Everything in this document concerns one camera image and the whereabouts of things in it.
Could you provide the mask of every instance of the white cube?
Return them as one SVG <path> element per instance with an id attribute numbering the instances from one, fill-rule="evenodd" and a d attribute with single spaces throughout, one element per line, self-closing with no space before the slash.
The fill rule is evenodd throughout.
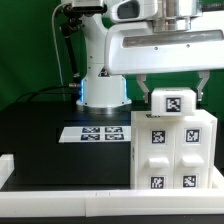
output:
<path id="1" fill-rule="evenodd" d="M 217 118 L 205 110 L 195 116 L 131 115 L 131 188 L 210 188 Z"/>
<path id="2" fill-rule="evenodd" d="M 152 115 L 194 115 L 196 93 L 190 88 L 156 88 L 152 92 Z"/>

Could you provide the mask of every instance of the metal bracket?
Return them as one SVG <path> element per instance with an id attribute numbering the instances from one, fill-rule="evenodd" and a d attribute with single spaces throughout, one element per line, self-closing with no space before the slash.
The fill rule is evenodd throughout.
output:
<path id="1" fill-rule="evenodd" d="M 198 101 L 202 100 L 203 96 L 203 88 L 205 87 L 206 83 L 208 82 L 210 78 L 210 71 L 199 71 L 198 76 L 201 79 L 200 82 L 198 83 L 197 86 L 197 91 L 198 91 Z"/>
<path id="2" fill-rule="evenodd" d="M 136 78 L 137 78 L 138 85 L 140 86 L 141 90 L 144 92 L 145 103 L 148 103 L 149 102 L 149 89 L 144 83 L 146 81 L 146 74 L 137 75 Z"/>

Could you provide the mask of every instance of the black cable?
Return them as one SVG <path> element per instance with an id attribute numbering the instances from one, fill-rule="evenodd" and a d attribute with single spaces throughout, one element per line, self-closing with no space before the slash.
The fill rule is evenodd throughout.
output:
<path id="1" fill-rule="evenodd" d="M 55 89 L 64 89 L 64 88 L 69 88 L 69 85 L 61 85 L 61 86 L 52 86 L 52 87 L 47 87 L 47 88 L 43 88 L 39 91 L 36 91 L 36 92 L 29 92 L 29 93 L 25 93 L 23 95 L 21 95 L 20 97 L 18 97 L 16 99 L 15 102 L 19 102 L 21 98 L 25 97 L 25 96 L 29 96 L 31 95 L 28 99 L 27 99 L 27 102 L 30 102 L 34 97 L 36 97 L 37 95 L 39 94 L 64 94 L 64 92 L 62 93 L 46 93 L 47 91 L 50 91 L 50 90 L 55 90 Z M 72 95 L 79 95 L 79 88 L 74 88 L 76 91 L 74 92 L 71 92 L 71 93 L 65 93 L 65 94 L 72 94 Z"/>
<path id="2" fill-rule="evenodd" d="M 69 61 L 70 61 L 71 69 L 72 69 L 72 73 L 73 73 L 73 82 L 76 82 L 76 83 L 80 83 L 81 78 L 79 75 L 79 71 L 78 71 L 78 67 L 77 67 L 77 63 L 76 63 L 70 36 L 72 33 L 79 31 L 78 27 L 81 23 L 82 23 L 82 21 L 79 19 L 79 17 L 77 17 L 75 20 L 69 20 L 68 23 L 62 24 L 60 26 L 60 30 L 64 37 L 65 44 L 66 44 L 67 51 L 68 51 Z"/>
<path id="3" fill-rule="evenodd" d="M 32 101 L 32 99 L 34 97 L 36 97 L 37 95 L 39 95 L 42 92 L 46 92 L 46 91 L 50 91 L 50 90 L 54 90 L 54 89 L 65 89 L 65 88 L 69 88 L 69 85 L 61 85 L 61 86 L 52 86 L 52 87 L 47 87 L 47 88 L 43 88 L 35 93 L 33 93 L 28 99 L 27 102 Z"/>
<path id="4" fill-rule="evenodd" d="M 23 95 L 21 95 L 20 97 L 18 97 L 16 100 L 15 100 L 15 103 L 18 103 L 23 97 L 25 97 L 25 96 L 29 96 L 29 95 L 32 95 L 32 94 L 34 94 L 34 93 L 37 93 L 37 92 L 30 92 L 30 93 L 25 93 L 25 94 L 23 94 Z M 45 94 L 45 95 L 63 95 L 63 94 L 65 94 L 65 95 L 73 95 L 74 94 L 74 92 L 70 92 L 70 93 L 56 93 L 56 92 L 54 92 L 54 93 L 47 93 L 47 92 L 40 92 L 39 93 L 39 95 L 40 94 Z"/>

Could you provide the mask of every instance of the white block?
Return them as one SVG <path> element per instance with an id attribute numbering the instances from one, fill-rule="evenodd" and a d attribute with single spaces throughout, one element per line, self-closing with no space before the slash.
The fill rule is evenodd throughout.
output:
<path id="1" fill-rule="evenodd" d="M 131 188 L 211 188 L 217 119 L 132 112 Z"/>
<path id="2" fill-rule="evenodd" d="M 86 199 L 87 216 L 223 214 L 224 191 L 180 189 L 115 191 Z"/>
<path id="3" fill-rule="evenodd" d="M 182 158 L 182 163 L 185 167 L 200 167 L 204 165 L 204 160 L 197 155 L 184 156 Z"/>
<path id="4" fill-rule="evenodd" d="M 132 189 L 173 188 L 175 119 L 132 112 Z"/>
<path id="5" fill-rule="evenodd" d="M 85 216 L 93 191 L 0 192 L 0 217 Z"/>
<path id="6" fill-rule="evenodd" d="M 210 188 L 217 119 L 205 110 L 176 124 L 174 188 Z"/>
<path id="7" fill-rule="evenodd" d="M 169 160 L 167 158 L 149 158 L 150 168 L 168 168 L 170 166 Z"/>
<path id="8" fill-rule="evenodd" d="M 194 115 L 196 94 L 190 88 L 156 88 L 152 92 L 152 115 Z"/>
<path id="9" fill-rule="evenodd" d="M 0 189 L 3 187 L 14 170 L 13 155 L 2 155 L 0 157 Z"/>
<path id="10" fill-rule="evenodd" d="M 224 177 L 216 167 L 214 167 L 212 173 L 212 188 L 224 189 Z"/>

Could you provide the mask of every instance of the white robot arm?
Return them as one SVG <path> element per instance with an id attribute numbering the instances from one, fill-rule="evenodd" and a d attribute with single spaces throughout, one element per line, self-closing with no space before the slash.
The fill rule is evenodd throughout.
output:
<path id="1" fill-rule="evenodd" d="M 136 2 L 142 3 L 129 0 L 111 10 L 111 19 L 120 24 L 113 26 L 106 37 L 106 69 L 111 75 L 199 71 L 201 100 L 209 70 L 224 68 L 224 11 L 214 11 L 223 10 L 223 4 L 203 12 L 199 0 L 148 1 L 154 4 L 154 13 L 147 10 L 145 21 L 138 21 L 141 10 L 136 18 L 129 13 L 129 19 L 122 19 L 122 4 Z M 147 92 L 141 79 L 140 86 Z"/>
<path id="2" fill-rule="evenodd" d="M 108 30 L 102 23 L 102 14 L 120 0 L 72 0 L 68 3 L 71 15 L 79 14 L 80 25 L 86 41 L 87 74 L 81 82 L 82 97 L 77 105 L 82 110 L 94 113 L 112 113 L 128 105 L 131 100 L 126 94 L 126 80 L 123 76 L 110 76 L 105 70 L 104 46 Z"/>
<path id="3" fill-rule="evenodd" d="M 110 9 L 113 22 L 152 19 L 158 12 L 158 0 L 125 0 Z"/>

